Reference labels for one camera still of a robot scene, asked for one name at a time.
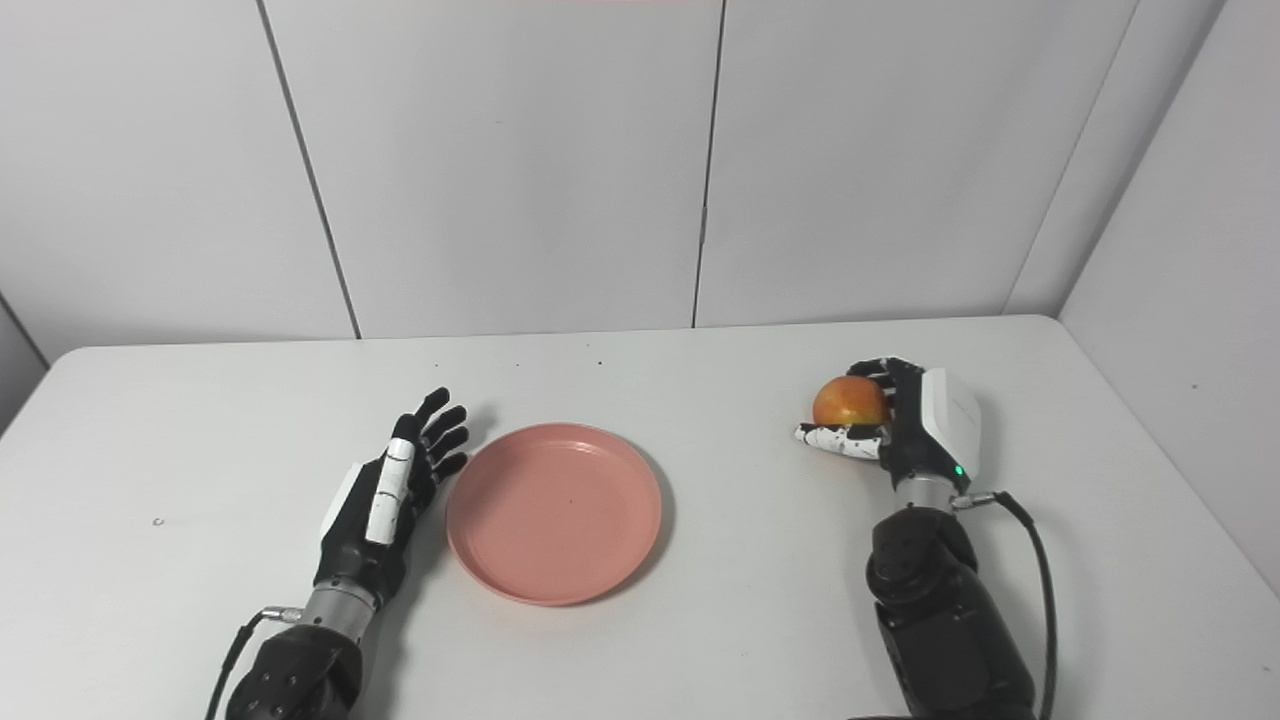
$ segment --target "panel seam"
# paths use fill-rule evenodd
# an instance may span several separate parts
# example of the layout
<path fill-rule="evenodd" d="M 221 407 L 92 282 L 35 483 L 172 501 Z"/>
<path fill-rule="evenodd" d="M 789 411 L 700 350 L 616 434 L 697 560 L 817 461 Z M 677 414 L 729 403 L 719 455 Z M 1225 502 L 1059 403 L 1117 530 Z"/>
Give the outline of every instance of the panel seam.
<path fill-rule="evenodd" d="M 325 210 L 324 199 L 320 196 L 320 183 L 316 181 L 315 168 L 311 164 L 311 152 L 307 150 L 307 141 L 302 136 L 302 123 L 298 122 L 298 110 L 293 102 L 293 92 L 289 90 L 289 79 L 284 74 L 284 63 L 280 60 L 280 49 L 275 42 L 275 31 L 271 29 L 271 18 L 266 14 L 265 0 L 257 3 L 257 14 L 262 18 L 262 31 L 266 33 L 266 44 L 271 50 L 271 63 L 275 65 L 275 77 L 280 82 L 280 94 L 284 96 L 284 108 L 289 113 L 289 123 L 293 126 L 293 136 L 298 142 L 298 152 L 302 155 L 302 167 L 307 173 L 307 183 L 311 186 L 311 197 L 316 204 L 316 213 L 320 215 L 320 225 L 324 228 L 325 242 L 329 246 L 329 259 L 333 261 L 333 272 L 338 277 L 338 287 L 342 290 L 342 301 L 347 306 L 347 319 L 351 320 L 351 332 L 360 340 L 360 322 L 356 319 L 356 306 L 351 302 L 351 290 L 347 287 L 347 274 L 342 269 L 342 260 L 338 258 L 338 245 L 333 240 L 333 228 L 329 225 L 329 213 Z"/>
<path fill-rule="evenodd" d="M 707 172 L 703 176 L 703 213 L 701 223 L 698 228 L 698 265 L 694 270 L 694 311 L 689 319 L 690 328 L 698 327 L 698 297 L 701 295 L 703 288 L 703 249 L 707 245 L 707 201 L 710 197 L 712 190 L 712 152 L 716 150 L 716 109 L 719 104 L 719 72 L 721 58 L 724 53 L 724 12 L 727 8 L 728 0 L 721 0 L 719 31 L 716 37 L 716 77 L 712 82 L 712 118 L 707 132 Z"/>
<path fill-rule="evenodd" d="M 45 366 L 45 370 L 49 370 L 49 359 L 40 351 L 40 346 L 36 345 L 36 338 L 31 337 L 31 333 L 27 332 L 27 325 L 22 324 L 22 319 L 18 318 L 17 313 L 14 313 L 13 305 L 9 305 L 9 301 L 5 299 L 3 292 L 0 292 L 0 311 L 9 316 L 13 327 L 18 328 L 18 334 L 20 334 L 22 340 L 27 342 L 31 351 L 36 354 L 36 359 Z"/>
<path fill-rule="evenodd" d="M 1014 273 L 1014 281 L 1009 284 L 1009 293 L 1005 296 L 1005 304 L 1000 309 L 1000 314 L 1004 315 L 1009 313 L 1009 304 L 1014 299 L 1014 291 L 1018 288 L 1018 281 L 1021 279 L 1023 273 L 1027 270 L 1027 263 L 1030 260 L 1032 251 L 1036 249 L 1036 243 L 1039 242 L 1041 233 L 1044 231 L 1044 222 L 1048 219 L 1050 210 L 1053 208 L 1053 201 L 1057 200 L 1059 191 L 1062 190 L 1062 181 L 1066 179 L 1066 172 L 1071 168 L 1071 160 L 1075 159 L 1075 151 L 1080 147 L 1080 140 L 1084 138 L 1084 131 L 1089 127 L 1089 120 L 1093 119 L 1093 111 L 1098 106 L 1098 99 L 1102 97 L 1102 88 L 1107 85 L 1107 78 L 1111 77 L 1111 69 L 1115 67 L 1116 58 L 1120 56 L 1120 49 L 1124 46 L 1124 41 L 1129 37 L 1129 27 L 1133 26 L 1133 18 L 1138 14 L 1138 6 L 1142 5 L 1142 0 L 1137 0 L 1133 4 L 1133 9 L 1129 10 L 1129 18 L 1125 19 L 1124 29 L 1120 32 L 1120 40 L 1116 41 L 1116 46 L 1111 50 L 1111 59 L 1107 60 L 1107 69 L 1102 73 L 1102 79 L 1098 81 L 1098 88 L 1093 92 L 1093 100 L 1089 102 L 1089 111 L 1084 114 L 1084 122 L 1080 123 L 1080 129 L 1075 133 L 1075 141 L 1071 143 L 1071 151 L 1066 155 L 1066 161 L 1062 163 L 1062 170 L 1057 176 L 1057 182 L 1053 183 L 1053 192 L 1048 197 L 1048 202 L 1044 204 L 1044 213 L 1041 214 L 1039 223 L 1036 225 L 1036 232 L 1032 234 L 1030 242 L 1027 243 L 1027 251 L 1023 254 L 1023 261 L 1018 265 L 1018 272 Z"/>

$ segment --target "apple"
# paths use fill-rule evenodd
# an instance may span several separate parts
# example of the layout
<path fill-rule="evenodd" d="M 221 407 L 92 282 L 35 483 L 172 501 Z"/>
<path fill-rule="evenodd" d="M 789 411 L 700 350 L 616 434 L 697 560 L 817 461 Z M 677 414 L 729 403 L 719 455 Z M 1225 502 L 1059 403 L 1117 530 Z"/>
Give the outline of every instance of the apple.
<path fill-rule="evenodd" d="M 813 398 L 813 421 L 819 425 L 881 425 L 888 421 L 888 401 L 876 380 L 841 375 L 822 386 Z"/>

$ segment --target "tabletop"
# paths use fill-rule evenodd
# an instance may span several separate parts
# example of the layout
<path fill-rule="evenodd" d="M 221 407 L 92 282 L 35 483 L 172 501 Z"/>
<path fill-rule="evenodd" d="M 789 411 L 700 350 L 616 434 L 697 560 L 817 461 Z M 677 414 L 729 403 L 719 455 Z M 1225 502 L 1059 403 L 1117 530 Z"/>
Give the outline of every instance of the tabletop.
<path fill-rule="evenodd" d="M 626 438 L 657 471 L 663 530 L 620 591 L 532 607 L 466 574 L 436 502 L 366 641 L 361 717 L 902 712 L 863 580 L 888 479 L 791 437 L 818 387 L 886 354 L 969 382 L 974 489 L 1009 489 L 1038 521 L 1055 717 L 1275 716 L 1280 600 L 1036 316 L 72 352 L 0 438 L 3 714 L 202 716 L 236 628 L 305 602 L 347 468 L 439 384 L 471 410 L 472 448 L 543 421 Z M 1027 536 L 998 507 L 961 521 L 1039 685 Z"/>

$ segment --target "robotic arm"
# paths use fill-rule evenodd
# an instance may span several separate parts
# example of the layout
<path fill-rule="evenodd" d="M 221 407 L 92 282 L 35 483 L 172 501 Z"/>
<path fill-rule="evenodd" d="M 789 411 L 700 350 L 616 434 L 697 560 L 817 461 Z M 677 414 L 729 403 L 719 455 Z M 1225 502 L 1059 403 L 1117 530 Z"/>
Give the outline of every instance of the robotic arm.
<path fill-rule="evenodd" d="M 966 495 L 979 469 L 982 414 L 969 388 L 945 369 L 899 357 L 856 363 L 851 375 L 876 380 L 892 409 L 883 425 L 801 424 L 796 437 L 850 457 L 878 459 L 893 483 L 896 510 L 876 525 L 867 584 L 884 647 L 915 717 L 1034 720 L 1036 684 L 991 594 L 956 511 L 988 502 L 1009 507 L 1032 532 L 1042 561 L 1050 665 L 1041 717 L 1052 707 L 1056 639 L 1052 585 L 1030 516 L 1006 493 Z"/>
<path fill-rule="evenodd" d="M 381 456 L 347 474 L 325 519 L 311 598 L 301 616 L 268 609 L 278 611 L 269 616 L 297 624 L 262 643 L 253 669 L 232 692 L 228 720 L 347 719 L 360 696 L 365 629 L 404 582 L 404 548 L 436 487 L 467 461 L 453 454 L 468 437 L 461 427 L 466 409 L 454 406 L 431 420 L 448 402 L 445 388 L 428 395 L 396 423 Z M 239 647 L 252 624 L 237 637 Z M 233 646 L 229 664 L 236 655 Z"/>

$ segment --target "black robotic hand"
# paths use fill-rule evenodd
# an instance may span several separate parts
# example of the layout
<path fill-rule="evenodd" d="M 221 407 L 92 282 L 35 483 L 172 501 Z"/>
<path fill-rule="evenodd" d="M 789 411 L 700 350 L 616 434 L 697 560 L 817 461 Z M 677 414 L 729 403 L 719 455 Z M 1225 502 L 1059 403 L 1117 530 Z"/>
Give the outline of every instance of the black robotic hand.
<path fill-rule="evenodd" d="M 316 585 L 333 580 L 355 583 L 372 596 L 379 607 L 399 591 L 404 582 L 404 548 L 417 518 L 435 498 L 436 487 L 467 461 L 465 454 L 453 452 L 470 437 L 462 427 L 467 419 L 466 407 L 456 405 L 431 419 L 448 402 L 447 388 L 442 387 L 428 395 L 416 413 L 402 415 L 397 420 L 392 441 L 381 456 L 352 468 L 348 482 L 343 483 L 343 489 L 334 501 L 337 515 L 326 523 L 320 542 Z M 408 447 L 412 448 L 410 460 L 397 457 L 397 450 Z M 403 469 L 407 470 L 407 479 L 403 491 L 398 493 L 401 497 L 390 498 L 380 489 L 385 487 L 379 480 L 389 462 L 406 465 Z M 384 506 L 384 512 L 387 503 L 398 505 L 394 514 L 387 518 L 389 521 L 383 523 L 390 525 L 389 532 L 383 536 L 384 541 L 390 539 L 389 543 L 371 539 L 376 534 L 374 525 L 379 521 L 374 510 L 375 500 Z"/>
<path fill-rule="evenodd" d="M 956 378 L 947 379 L 945 372 L 931 373 L 893 356 L 860 360 L 845 374 L 874 380 L 884 391 L 890 421 L 883 425 L 801 423 L 795 430 L 796 439 L 847 457 L 878 460 L 888 470 L 895 488 L 906 478 L 931 475 L 955 486 L 956 495 L 968 491 L 978 465 L 980 413 L 972 393 Z M 927 374 L 938 382 L 927 382 Z M 933 397 L 927 397 L 931 391 L 941 395 L 940 406 Z M 968 414 L 963 419 L 972 423 L 972 429 L 961 427 L 970 423 L 938 427 L 938 418 L 945 419 L 948 413 Z"/>
<path fill-rule="evenodd" d="M 374 615 L 404 582 L 404 550 L 436 487 L 466 465 L 462 406 L 439 413 L 449 391 L 402 415 L 385 451 L 355 465 L 330 509 L 320 568 L 297 625 L 269 638 L 227 703 L 229 720 L 346 720 L 360 696 L 361 641 Z M 212 719 L 227 673 L 262 614 L 237 635 L 214 689 Z"/>

